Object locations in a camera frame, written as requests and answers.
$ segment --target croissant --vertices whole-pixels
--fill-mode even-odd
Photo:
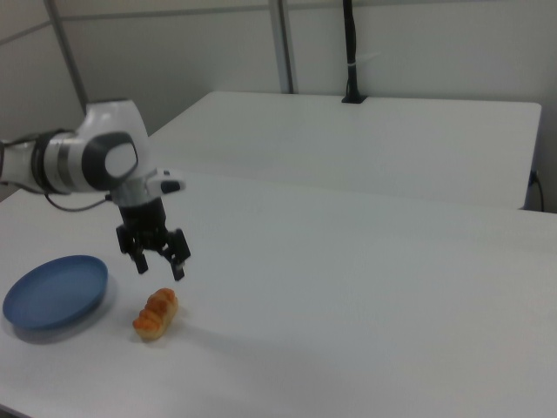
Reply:
[[[178,299],[171,289],[163,288],[152,294],[145,308],[133,321],[136,333],[144,340],[160,338],[178,310]]]

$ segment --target blue plate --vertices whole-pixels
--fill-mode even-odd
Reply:
[[[25,274],[3,300],[3,315],[23,329],[61,327],[97,306],[108,269],[88,255],[49,261]]]

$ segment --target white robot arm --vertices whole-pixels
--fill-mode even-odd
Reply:
[[[145,249],[170,261],[175,280],[184,277],[190,250],[181,230],[166,230],[161,196],[185,189],[185,182],[181,172],[151,164],[147,132],[132,101],[88,104],[76,131],[0,141],[0,182],[45,195],[108,192],[124,220],[117,228],[120,249],[138,272],[148,268]]]

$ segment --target white wall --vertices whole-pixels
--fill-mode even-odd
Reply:
[[[0,2],[0,138],[75,127],[83,113],[43,2]],[[29,29],[40,27],[26,33]],[[11,189],[0,186],[0,200]]]
[[[266,0],[57,5],[88,99],[133,99],[149,133],[210,91],[282,90]]]
[[[294,76],[300,93],[340,95],[346,87],[342,9],[323,3],[330,2],[290,0]],[[358,53],[380,53],[359,66],[362,92],[542,104],[534,160],[547,206],[557,212],[557,2],[413,3],[355,8]]]

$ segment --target white table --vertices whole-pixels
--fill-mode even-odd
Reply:
[[[3,318],[0,405],[44,418],[554,416],[553,216],[186,178],[165,201],[193,254],[177,284],[156,255],[137,276],[115,206],[69,215],[24,192],[0,205],[2,297],[68,254],[111,275],[103,305],[61,333],[16,334]],[[131,321],[160,287],[186,310],[144,344]]]
[[[538,104],[340,99],[215,92],[153,138],[194,172],[523,207]]]

